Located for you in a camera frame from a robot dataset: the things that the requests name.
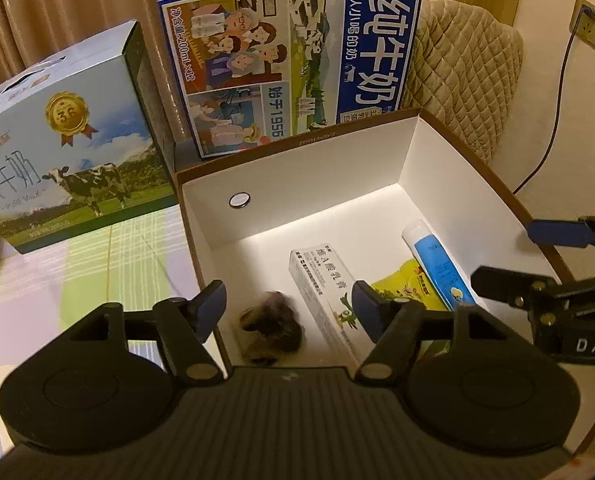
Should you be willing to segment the blue cartoon milk carton box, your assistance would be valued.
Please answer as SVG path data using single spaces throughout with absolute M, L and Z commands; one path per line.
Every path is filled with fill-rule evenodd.
M 391 113 L 422 0 L 159 0 L 203 160 Z

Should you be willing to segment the yellow snack packet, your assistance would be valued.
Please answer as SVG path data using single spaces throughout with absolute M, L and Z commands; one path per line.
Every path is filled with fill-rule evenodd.
M 421 302 L 427 310 L 448 310 L 416 259 L 407 260 L 394 273 L 372 283 L 371 287 L 386 300 L 405 298 Z

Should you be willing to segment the brown cardboard storage box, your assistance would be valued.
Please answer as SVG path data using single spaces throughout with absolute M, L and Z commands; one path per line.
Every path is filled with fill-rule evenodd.
M 291 252 L 329 244 L 348 271 L 375 282 L 409 259 L 401 233 L 421 220 L 463 276 L 479 266 L 572 273 L 526 235 L 529 212 L 485 162 L 421 110 L 402 110 L 291 136 L 176 174 L 200 285 L 227 288 L 217 344 L 243 361 L 238 318 L 269 290 L 290 297 Z

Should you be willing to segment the blue white hand cream tube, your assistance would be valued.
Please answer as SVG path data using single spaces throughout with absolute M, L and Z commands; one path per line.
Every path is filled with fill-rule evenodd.
M 475 304 L 468 285 L 427 223 L 422 220 L 410 223 L 404 227 L 401 237 L 450 311 L 463 304 Z

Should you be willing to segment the beige quilted cushion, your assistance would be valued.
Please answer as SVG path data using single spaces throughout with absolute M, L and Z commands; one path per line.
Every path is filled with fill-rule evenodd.
M 426 110 L 491 162 L 522 62 L 520 33 L 488 10 L 455 0 L 424 0 L 401 106 Z

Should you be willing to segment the dark brown velvet scrunchie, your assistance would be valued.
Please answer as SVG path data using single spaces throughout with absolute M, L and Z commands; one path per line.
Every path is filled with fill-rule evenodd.
M 260 304 L 245 310 L 239 325 L 251 335 L 242 352 L 247 364 L 274 366 L 302 347 L 303 327 L 289 298 L 278 290 L 267 292 Z

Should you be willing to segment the white ointment box green bird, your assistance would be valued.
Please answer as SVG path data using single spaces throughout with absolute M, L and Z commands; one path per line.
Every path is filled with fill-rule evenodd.
M 330 244 L 292 250 L 289 272 L 323 339 L 354 372 L 375 347 L 352 305 L 355 278 Z

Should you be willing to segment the checkered bed sheet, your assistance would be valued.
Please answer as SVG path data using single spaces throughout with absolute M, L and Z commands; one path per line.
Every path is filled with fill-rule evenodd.
M 0 385 L 105 302 L 148 310 L 198 292 L 177 206 L 22 255 L 0 240 Z M 0 456 L 11 441 L 0 418 Z

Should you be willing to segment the green cow milk carton box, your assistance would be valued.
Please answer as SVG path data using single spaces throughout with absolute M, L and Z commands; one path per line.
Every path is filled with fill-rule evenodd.
M 18 252 L 177 202 L 174 138 L 138 21 L 0 85 L 0 236 Z

